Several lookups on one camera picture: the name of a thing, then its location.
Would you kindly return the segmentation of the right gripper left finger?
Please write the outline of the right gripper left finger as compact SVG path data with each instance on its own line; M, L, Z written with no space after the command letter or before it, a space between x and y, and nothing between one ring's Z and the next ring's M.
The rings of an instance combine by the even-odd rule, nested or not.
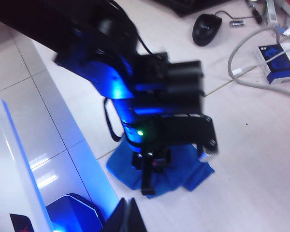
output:
M115 210L103 226L104 232L125 232L129 214L128 203L121 198Z

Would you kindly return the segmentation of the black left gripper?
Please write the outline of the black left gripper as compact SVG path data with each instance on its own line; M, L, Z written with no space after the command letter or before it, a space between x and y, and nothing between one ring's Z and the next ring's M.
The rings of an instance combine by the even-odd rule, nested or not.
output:
M172 146L195 144L201 157L203 153L214 156L219 153L214 123L211 117L171 116L157 117L132 127L132 166L141 170L144 158L151 161L153 170L162 172L172 160ZM155 195L152 187L152 169L144 167L141 193Z

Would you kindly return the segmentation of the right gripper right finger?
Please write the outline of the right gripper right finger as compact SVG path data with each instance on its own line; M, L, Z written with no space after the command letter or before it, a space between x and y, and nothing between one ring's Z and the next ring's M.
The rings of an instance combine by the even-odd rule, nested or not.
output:
M143 218L134 198L129 202L128 231L129 232L147 232Z

